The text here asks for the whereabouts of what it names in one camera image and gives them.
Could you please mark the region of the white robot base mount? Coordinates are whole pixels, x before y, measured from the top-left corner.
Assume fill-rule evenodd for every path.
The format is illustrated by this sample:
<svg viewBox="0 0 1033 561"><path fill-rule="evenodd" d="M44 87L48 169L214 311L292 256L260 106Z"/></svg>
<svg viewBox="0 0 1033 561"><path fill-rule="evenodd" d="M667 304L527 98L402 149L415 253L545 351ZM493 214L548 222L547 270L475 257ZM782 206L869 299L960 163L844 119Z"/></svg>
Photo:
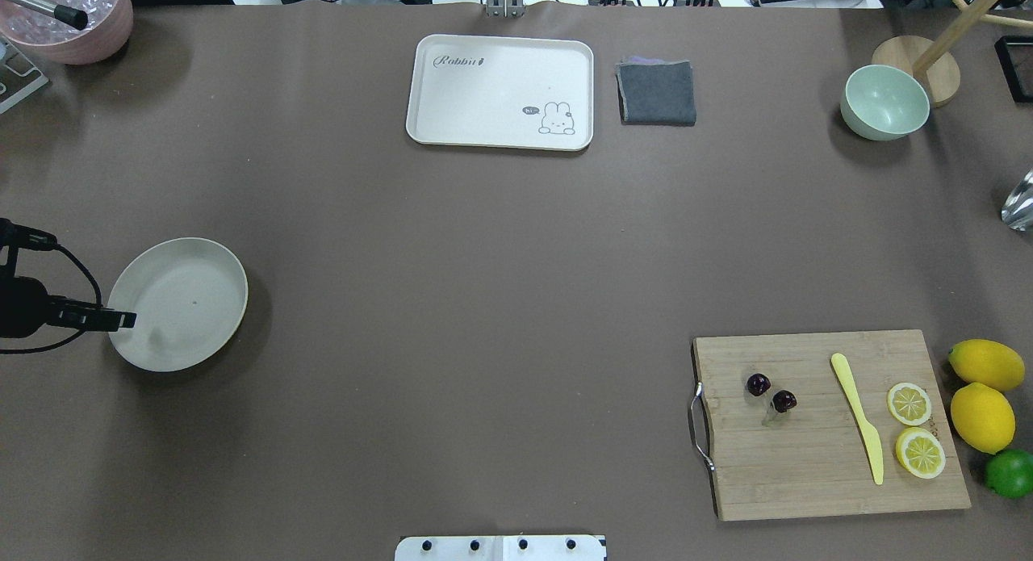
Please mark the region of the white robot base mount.
<svg viewBox="0 0 1033 561"><path fill-rule="evenodd" d="M604 536L523 534L410 536L399 540L395 560L606 560Z"/></svg>

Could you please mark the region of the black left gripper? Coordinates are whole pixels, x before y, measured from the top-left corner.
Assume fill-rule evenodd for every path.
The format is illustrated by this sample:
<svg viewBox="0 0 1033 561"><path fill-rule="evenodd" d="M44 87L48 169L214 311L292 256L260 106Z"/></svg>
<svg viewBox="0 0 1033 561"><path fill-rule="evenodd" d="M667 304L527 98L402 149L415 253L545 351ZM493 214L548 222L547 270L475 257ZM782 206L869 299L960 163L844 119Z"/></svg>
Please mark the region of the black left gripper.
<svg viewBox="0 0 1033 561"><path fill-rule="evenodd" d="M137 314L74 299L55 299L55 326L80 332L132 329ZM1 280L1 337L25 339L51 325L52 303L44 284L31 277Z"/></svg>

